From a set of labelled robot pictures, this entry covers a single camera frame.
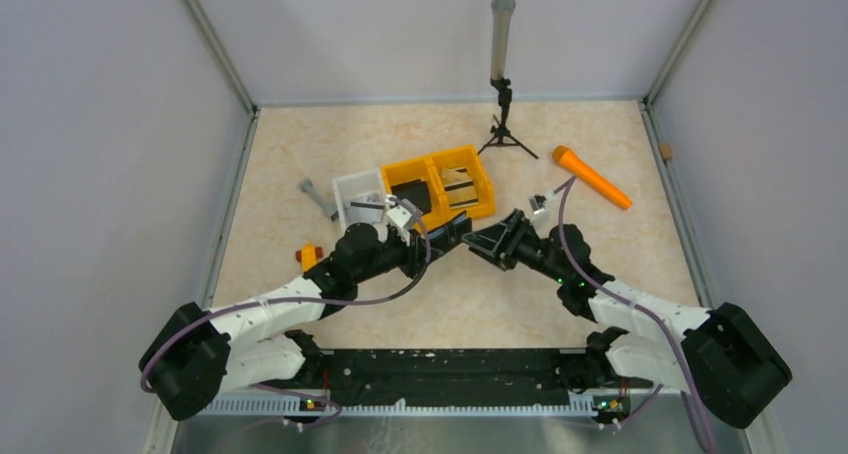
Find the black leather card holder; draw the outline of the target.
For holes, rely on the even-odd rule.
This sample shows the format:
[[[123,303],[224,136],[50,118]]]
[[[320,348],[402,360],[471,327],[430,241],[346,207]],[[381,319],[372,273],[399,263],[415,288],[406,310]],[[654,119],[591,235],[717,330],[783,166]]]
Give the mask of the black leather card holder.
[[[466,215],[457,215],[445,224],[445,231],[451,242],[462,242],[463,236],[472,231],[472,219]]]

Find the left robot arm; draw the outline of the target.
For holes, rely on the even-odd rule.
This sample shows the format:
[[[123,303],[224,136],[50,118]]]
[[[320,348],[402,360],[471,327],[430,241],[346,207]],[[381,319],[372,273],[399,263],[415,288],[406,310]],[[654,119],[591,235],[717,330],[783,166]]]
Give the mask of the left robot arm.
[[[356,223],[328,257],[279,288],[224,307],[184,304],[142,355],[140,387],[177,421],[198,414],[222,392],[271,380],[308,387],[319,378],[321,362],[294,327],[363,305],[360,284],[394,270],[409,283],[366,303],[404,296],[471,230],[466,213],[425,233],[391,226],[380,236],[375,226]]]

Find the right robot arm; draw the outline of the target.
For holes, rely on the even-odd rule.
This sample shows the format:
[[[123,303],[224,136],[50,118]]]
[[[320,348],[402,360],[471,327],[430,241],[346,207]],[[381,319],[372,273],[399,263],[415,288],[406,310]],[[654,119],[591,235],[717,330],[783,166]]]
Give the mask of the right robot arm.
[[[749,427],[790,384],[793,373],[740,306],[686,306],[603,272],[574,224],[541,237],[521,210],[463,236],[475,255],[508,271],[523,265],[553,281],[574,316],[605,326],[591,335],[589,378],[612,386],[638,378],[698,399],[723,423]]]

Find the black cards stack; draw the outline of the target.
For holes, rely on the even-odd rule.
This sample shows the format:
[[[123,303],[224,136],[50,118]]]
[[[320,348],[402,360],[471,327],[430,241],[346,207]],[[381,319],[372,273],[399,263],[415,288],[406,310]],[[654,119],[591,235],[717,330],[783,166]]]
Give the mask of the black cards stack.
[[[422,215],[432,211],[428,184],[421,179],[415,179],[391,186],[391,192],[398,198],[412,203]]]

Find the beige striped cards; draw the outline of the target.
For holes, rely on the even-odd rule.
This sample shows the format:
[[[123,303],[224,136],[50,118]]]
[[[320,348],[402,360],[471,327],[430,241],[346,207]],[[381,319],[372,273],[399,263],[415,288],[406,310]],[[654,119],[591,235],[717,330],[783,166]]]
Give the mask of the beige striped cards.
[[[440,171],[440,178],[450,208],[458,209],[479,203],[473,178],[467,168],[444,168]]]

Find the yellow bin with beige cards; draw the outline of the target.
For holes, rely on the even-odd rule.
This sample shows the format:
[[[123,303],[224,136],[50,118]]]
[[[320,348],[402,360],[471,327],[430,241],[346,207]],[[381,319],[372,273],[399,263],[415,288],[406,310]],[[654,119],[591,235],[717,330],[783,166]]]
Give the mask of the yellow bin with beige cards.
[[[430,158],[441,210],[447,218],[461,212],[472,219],[495,214],[494,188],[474,146],[437,151]]]

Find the yellow bin with black cards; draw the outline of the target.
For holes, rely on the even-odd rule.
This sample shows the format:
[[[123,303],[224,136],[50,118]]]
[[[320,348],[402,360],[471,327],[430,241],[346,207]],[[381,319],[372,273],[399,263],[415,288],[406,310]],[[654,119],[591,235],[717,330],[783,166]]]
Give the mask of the yellow bin with black cards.
[[[430,156],[387,164],[380,170],[387,193],[417,207],[428,230],[446,221],[446,192]]]

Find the white card in bin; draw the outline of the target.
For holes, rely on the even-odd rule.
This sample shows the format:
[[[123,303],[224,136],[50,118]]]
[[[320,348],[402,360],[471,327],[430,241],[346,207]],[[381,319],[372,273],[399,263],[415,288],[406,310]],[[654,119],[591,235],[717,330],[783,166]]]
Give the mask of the white card in bin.
[[[357,198],[347,205],[347,219],[353,224],[379,224],[382,222],[385,207],[385,203],[379,197]]]

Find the white plastic bin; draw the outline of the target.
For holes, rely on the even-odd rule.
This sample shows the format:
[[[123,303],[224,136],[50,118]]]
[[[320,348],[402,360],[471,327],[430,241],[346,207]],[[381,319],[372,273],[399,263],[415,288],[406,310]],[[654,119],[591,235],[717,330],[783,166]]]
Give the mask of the white plastic bin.
[[[386,205],[386,188],[379,169],[370,169],[332,179],[332,188],[342,231],[353,225],[347,219],[347,205],[354,199],[379,197]]]

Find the black mini tripod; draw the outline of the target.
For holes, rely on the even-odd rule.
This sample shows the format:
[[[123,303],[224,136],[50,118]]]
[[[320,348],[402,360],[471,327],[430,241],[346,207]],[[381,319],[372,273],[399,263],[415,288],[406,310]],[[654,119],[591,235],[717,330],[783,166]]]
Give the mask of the black mini tripod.
[[[500,116],[493,117],[493,124],[490,127],[491,138],[479,148],[477,153],[482,154],[487,148],[518,147],[528,153],[532,158],[539,159],[539,156],[520,142],[508,127],[508,119],[513,100],[511,80],[508,78],[491,79],[490,84],[497,90],[497,104],[500,108]]]

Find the orange toy microphone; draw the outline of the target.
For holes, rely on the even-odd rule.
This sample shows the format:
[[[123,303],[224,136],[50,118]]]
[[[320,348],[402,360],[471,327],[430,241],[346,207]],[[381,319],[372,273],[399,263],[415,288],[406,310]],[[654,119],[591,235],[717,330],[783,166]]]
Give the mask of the orange toy microphone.
[[[632,200],[622,190],[581,160],[572,149],[560,145],[551,156],[558,166],[572,173],[618,208],[628,210],[632,206]]]

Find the yellow toy car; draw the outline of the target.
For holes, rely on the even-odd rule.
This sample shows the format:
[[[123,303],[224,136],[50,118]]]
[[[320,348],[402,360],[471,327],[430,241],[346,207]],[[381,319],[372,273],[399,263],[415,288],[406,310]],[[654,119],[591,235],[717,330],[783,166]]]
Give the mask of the yellow toy car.
[[[295,258],[303,273],[315,267],[324,257],[323,249],[313,243],[304,244],[295,253]]]

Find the grey plastic bolt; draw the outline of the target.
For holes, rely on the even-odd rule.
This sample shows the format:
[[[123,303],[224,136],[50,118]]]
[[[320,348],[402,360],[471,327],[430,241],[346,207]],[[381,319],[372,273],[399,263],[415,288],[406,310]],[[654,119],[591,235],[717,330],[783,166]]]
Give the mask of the grey plastic bolt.
[[[319,206],[322,213],[331,221],[338,219],[338,210],[334,202],[325,198],[313,185],[310,178],[304,178],[298,183],[299,190],[306,194],[316,205]]]

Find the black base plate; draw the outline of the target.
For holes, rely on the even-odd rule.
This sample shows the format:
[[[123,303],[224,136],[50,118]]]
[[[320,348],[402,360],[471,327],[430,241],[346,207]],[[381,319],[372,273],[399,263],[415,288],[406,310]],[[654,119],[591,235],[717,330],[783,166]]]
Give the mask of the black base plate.
[[[638,387],[584,349],[338,349],[272,386],[326,394],[343,407],[565,406],[590,390]]]

